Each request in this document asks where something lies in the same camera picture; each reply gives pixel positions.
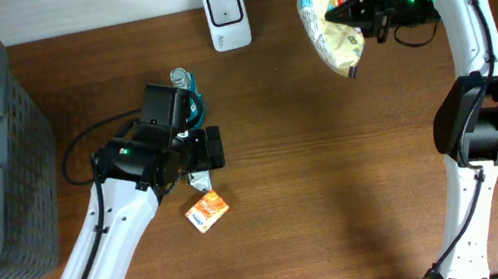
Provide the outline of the yellow snack bag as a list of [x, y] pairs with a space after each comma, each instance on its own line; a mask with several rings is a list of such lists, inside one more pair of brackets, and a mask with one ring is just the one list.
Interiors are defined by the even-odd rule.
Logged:
[[357, 76], [358, 64], [365, 45], [362, 30], [326, 20], [329, 10], [339, 8], [347, 0], [297, 0], [301, 23], [321, 60], [337, 74]]

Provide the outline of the silver triangular snack packet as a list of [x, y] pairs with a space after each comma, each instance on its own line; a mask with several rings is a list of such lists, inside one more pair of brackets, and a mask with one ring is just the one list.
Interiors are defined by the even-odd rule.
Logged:
[[213, 189], [209, 171], [191, 172], [187, 175], [187, 178], [187, 183], [198, 191], [207, 193]]

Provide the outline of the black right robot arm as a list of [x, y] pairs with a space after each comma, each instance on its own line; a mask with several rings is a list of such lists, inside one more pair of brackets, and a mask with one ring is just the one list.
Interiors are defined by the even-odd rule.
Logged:
[[421, 279], [490, 279], [488, 235], [498, 180], [498, 31], [488, 0], [348, 0], [327, 21], [385, 42], [391, 28], [443, 24], [455, 81], [433, 124], [447, 175], [439, 257]]

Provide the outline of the teal mouthwash bottle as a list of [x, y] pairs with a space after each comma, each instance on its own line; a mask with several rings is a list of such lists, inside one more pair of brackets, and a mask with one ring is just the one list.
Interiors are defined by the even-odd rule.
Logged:
[[190, 114], [187, 118], [188, 127], [200, 129], [205, 120], [204, 98], [198, 92], [194, 74], [184, 68], [177, 67], [170, 72], [171, 82], [175, 88], [187, 90], [189, 95]]

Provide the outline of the orange white small box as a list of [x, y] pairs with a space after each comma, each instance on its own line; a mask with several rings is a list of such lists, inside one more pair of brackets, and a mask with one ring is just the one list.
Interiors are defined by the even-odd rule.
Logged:
[[230, 209], [214, 190], [207, 192], [194, 206], [184, 213], [201, 233], [206, 233]]

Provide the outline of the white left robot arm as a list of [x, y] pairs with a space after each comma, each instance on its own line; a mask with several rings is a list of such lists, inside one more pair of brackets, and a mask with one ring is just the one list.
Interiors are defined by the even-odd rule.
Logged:
[[217, 127], [188, 89], [148, 84], [144, 105], [91, 155], [91, 194], [61, 279], [125, 279], [164, 196], [191, 172], [225, 165]]

